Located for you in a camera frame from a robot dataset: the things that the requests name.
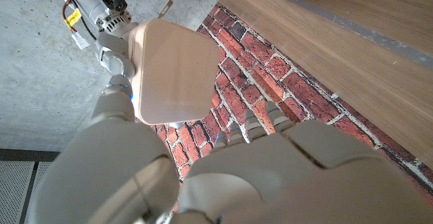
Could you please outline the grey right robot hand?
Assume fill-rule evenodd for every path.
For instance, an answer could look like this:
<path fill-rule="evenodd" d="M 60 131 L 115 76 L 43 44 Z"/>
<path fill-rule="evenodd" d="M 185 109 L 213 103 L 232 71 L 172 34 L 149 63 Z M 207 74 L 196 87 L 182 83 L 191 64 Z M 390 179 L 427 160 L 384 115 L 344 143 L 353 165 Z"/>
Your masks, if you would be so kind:
<path fill-rule="evenodd" d="M 95 40 L 98 62 L 112 74 L 128 79 L 135 76 L 129 59 L 129 33 L 137 26 L 131 21 L 125 0 L 72 0 L 98 32 Z"/>

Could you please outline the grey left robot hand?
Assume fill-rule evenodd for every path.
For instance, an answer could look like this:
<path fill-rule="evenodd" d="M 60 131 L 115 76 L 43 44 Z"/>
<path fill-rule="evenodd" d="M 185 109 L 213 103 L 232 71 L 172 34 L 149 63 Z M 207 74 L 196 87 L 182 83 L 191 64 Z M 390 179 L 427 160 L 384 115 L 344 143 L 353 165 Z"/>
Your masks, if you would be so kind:
<path fill-rule="evenodd" d="M 253 111 L 180 179 L 161 138 L 133 120 L 123 75 L 45 174 L 31 223 L 431 223 L 432 206 L 385 157 L 337 128 Z"/>

